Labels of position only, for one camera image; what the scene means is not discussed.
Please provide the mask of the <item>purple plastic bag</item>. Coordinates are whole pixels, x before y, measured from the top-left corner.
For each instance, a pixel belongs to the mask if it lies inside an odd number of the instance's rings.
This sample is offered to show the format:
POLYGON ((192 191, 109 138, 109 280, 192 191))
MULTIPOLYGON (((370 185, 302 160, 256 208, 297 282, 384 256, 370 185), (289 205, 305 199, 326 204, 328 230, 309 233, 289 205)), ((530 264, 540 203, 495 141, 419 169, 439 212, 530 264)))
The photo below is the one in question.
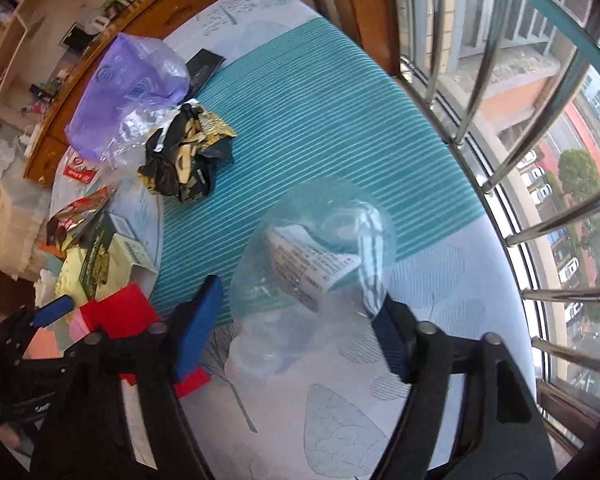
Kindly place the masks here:
POLYGON ((145 106, 175 106, 188 91, 184 60, 162 40, 120 32, 91 76, 66 136, 89 162, 111 139, 123 111, 145 106))

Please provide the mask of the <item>clear plastic bag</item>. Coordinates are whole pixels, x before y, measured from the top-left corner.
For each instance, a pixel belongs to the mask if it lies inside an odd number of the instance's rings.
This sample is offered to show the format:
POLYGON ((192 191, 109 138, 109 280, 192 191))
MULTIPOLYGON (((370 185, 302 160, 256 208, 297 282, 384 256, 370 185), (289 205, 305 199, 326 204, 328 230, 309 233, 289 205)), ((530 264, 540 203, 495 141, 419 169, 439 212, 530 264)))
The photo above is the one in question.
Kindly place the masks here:
POLYGON ((121 122, 100 149, 98 161, 112 170, 135 172, 145 163, 145 145, 178 114, 177 106, 145 106, 123 111, 121 122))

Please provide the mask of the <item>metal window grille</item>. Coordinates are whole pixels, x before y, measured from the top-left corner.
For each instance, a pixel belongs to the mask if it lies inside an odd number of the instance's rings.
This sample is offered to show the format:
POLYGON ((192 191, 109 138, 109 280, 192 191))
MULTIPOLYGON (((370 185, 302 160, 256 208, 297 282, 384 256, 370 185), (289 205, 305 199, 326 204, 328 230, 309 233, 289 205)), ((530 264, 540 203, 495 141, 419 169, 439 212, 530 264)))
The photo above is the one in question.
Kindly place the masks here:
POLYGON ((402 79, 469 167, 536 371, 600 411, 600 0, 394 0, 402 79))

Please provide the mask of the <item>black photo frame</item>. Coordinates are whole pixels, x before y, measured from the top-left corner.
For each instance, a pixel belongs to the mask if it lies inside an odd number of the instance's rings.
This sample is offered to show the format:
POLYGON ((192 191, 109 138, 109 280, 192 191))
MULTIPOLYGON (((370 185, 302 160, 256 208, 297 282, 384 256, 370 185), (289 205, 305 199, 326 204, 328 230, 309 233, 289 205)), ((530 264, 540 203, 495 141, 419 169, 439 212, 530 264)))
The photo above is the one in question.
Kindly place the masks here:
POLYGON ((93 43, 97 38, 98 34, 89 34, 84 28, 74 23, 65 36, 60 40, 60 44, 77 55, 84 55, 86 49, 93 43))

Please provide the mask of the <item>green yellow tea box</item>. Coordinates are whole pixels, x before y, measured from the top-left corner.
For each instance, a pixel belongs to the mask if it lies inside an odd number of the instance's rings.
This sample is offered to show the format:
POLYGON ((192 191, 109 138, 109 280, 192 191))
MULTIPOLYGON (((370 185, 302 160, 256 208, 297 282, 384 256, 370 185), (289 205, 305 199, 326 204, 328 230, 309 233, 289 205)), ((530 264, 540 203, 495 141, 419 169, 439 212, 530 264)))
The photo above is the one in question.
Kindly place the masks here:
POLYGON ((158 270, 129 222, 101 211, 87 227, 79 245, 68 249, 56 280, 55 297, 70 296, 79 307, 103 300, 128 285, 149 298, 158 270))

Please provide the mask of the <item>red white carton box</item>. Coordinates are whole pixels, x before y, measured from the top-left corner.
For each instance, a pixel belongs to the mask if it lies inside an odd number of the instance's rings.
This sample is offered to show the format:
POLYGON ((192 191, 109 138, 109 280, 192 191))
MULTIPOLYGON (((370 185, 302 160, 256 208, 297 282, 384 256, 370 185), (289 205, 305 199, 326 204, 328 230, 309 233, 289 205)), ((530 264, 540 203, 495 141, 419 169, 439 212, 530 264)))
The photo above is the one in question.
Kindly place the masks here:
POLYGON ((68 148, 59 165, 61 174, 82 184, 90 184, 99 172, 96 162, 83 159, 74 148, 68 148))

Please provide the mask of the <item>clear plastic bottle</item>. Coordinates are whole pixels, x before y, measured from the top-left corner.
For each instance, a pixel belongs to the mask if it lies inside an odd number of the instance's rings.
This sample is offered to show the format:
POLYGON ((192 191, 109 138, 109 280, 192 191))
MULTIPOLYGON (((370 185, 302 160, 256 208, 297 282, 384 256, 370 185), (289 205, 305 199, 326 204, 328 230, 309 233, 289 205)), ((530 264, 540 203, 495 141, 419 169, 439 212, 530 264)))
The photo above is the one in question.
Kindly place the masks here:
POLYGON ((259 221, 230 282, 237 334, 225 373, 263 385, 370 327, 387 296, 396 230, 380 201, 324 177, 286 192, 259 221))

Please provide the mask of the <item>orange foil snack packet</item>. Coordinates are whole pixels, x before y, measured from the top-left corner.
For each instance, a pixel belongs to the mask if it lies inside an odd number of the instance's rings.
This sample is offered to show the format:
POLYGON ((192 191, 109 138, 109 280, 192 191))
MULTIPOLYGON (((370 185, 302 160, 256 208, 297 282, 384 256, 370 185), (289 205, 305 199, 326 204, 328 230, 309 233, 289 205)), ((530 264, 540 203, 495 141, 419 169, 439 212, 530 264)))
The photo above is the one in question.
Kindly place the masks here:
POLYGON ((115 192, 115 186, 106 185, 58 210, 46 223, 46 246, 55 248, 58 254, 64 254, 76 244, 115 192))

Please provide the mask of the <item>red paper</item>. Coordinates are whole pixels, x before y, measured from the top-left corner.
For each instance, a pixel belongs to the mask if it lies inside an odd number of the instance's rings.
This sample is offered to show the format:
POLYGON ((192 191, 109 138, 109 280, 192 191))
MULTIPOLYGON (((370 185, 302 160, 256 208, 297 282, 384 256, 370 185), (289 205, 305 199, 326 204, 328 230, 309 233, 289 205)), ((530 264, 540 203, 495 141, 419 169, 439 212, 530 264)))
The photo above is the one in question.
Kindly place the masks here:
POLYGON ((137 284, 129 284, 102 300, 92 299, 76 309, 69 324, 73 341, 96 330, 110 339, 121 339, 143 333, 160 316, 137 284))

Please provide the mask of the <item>black card packet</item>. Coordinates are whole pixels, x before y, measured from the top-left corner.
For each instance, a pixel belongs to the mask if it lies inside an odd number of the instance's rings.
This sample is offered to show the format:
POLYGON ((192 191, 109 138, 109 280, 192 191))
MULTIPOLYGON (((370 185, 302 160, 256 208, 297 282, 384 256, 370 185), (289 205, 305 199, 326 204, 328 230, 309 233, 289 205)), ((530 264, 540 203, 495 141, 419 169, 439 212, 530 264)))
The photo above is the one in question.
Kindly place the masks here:
POLYGON ((195 99, 201 92, 214 73, 225 62, 222 55, 213 53, 207 49, 200 49, 186 63, 187 73, 189 74, 189 86, 183 101, 195 99))

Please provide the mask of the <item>black gold wrapper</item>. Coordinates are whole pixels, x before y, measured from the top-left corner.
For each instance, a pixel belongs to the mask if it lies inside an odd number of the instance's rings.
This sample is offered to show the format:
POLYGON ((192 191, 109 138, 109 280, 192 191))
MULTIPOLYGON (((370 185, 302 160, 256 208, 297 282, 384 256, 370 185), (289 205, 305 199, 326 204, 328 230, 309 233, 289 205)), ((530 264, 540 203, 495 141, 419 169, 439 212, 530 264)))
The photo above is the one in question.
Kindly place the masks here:
POLYGON ((208 197, 216 174, 234 162, 234 129, 195 99, 174 110, 145 144, 140 180, 152 194, 181 203, 208 197))

